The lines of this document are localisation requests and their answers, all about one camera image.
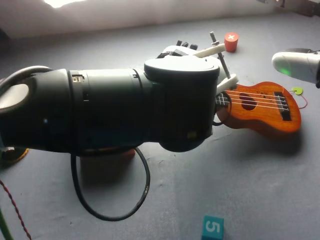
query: wooden ukulele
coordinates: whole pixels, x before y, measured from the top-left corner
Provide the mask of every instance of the wooden ukulele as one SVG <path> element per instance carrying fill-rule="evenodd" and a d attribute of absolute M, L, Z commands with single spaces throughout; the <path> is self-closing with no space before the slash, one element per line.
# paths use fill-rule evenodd
<path fill-rule="evenodd" d="M 218 118 L 232 129 L 252 129 L 278 139 L 297 132 L 301 126 L 295 99 L 274 82 L 253 86 L 238 84 L 235 90 L 217 95 L 216 104 Z"/>

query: green wire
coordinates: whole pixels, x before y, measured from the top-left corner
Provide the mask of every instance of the green wire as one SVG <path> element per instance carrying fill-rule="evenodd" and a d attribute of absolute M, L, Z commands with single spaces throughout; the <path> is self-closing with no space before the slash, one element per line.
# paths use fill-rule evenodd
<path fill-rule="evenodd" d="M 2 153 L 3 151 L 0 150 L 0 162 L 2 158 Z M 14 238 L 11 236 L 11 233 L 7 226 L 4 215 L 2 214 L 1 208 L 0 208 L 0 229 L 5 240 L 14 240 Z"/>

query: small guitar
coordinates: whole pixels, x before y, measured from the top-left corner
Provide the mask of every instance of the small guitar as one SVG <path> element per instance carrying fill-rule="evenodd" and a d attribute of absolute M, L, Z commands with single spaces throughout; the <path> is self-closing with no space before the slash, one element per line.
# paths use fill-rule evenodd
<path fill-rule="evenodd" d="M 217 95 L 216 104 L 218 118 L 232 129 L 252 129 L 270 138 L 282 138 L 297 132 L 301 126 L 295 99 L 274 82 L 238 84 L 235 90 Z"/>

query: teal block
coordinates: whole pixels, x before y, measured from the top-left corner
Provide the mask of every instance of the teal block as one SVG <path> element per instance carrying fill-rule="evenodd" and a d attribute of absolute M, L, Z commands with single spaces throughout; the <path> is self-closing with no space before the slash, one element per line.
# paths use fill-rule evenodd
<path fill-rule="evenodd" d="M 204 216 L 201 240 L 222 240 L 225 220 L 215 216 Z"/>

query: gray surface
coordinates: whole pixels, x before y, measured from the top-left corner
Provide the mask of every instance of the gray surface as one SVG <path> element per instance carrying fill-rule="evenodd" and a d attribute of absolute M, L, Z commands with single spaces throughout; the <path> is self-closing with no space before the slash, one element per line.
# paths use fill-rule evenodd
<path fill-rule="evenodd" d="M 211 43 L 210 31 L 219 40 L 235 31 L 240 36 L 238 51 L 225 53 L 225 59 L 240 83 L 300 86 L 309 102 L 301 110 L 300 135 L 286 143 L 220 126 L 190 152 L 172 153 L 156 143 L 144 144 L 141 150 L 151 171 L 149 195 L 135 215 L 121 222 L 100 221 L 82 208 L 73 188 L 68 154 L 31 150 L 23 161 L 2 169 L 0 179 L 11 190 L 33 239 L 199 240 L 203 216 L 213 215 L 225 219 L 225 240 L 318 240 L 320 90 L 281 75 L 273 69 L 271 58 L 286 48 L 319 49 L 319 26 L 320 18 L 290 13 L 0 45 L 0 76 L 6 76 L 30 65 L 71 70 L 142 67 L 145 60 L 178 39 L 202 49 Z M 297 102 L 304 104 L 301 98 Z M 85 195 L 105 214 L 125 213 L 142 193 L 145 173 L 138 157 L 129 162 L 109 159 L 90 164 L 86 160 L 81 166 Z M 0 205 L 15 238 L 25 239 L 3 191 Z"/>

